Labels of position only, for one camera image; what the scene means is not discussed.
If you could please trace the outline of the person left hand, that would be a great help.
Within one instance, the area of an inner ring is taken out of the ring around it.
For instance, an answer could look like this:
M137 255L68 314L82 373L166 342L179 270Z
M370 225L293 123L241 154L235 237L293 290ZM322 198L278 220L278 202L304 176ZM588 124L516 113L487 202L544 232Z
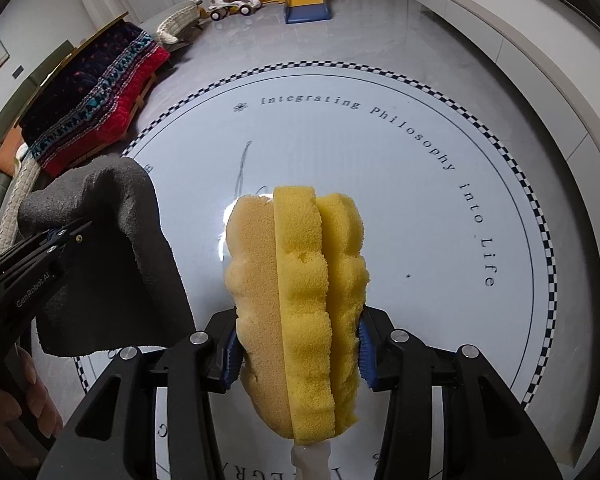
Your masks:
M27 406L36 418L38 429L46 438L57 437L64 428L64 422L48 389L38 378L30 353L17 346L21 370L28 382L26 389ZM8 424L17 420L22 411L17 400L8 392L0 390L0 445L13 465L30 469L40 464L33 451L22 443L9 428Z

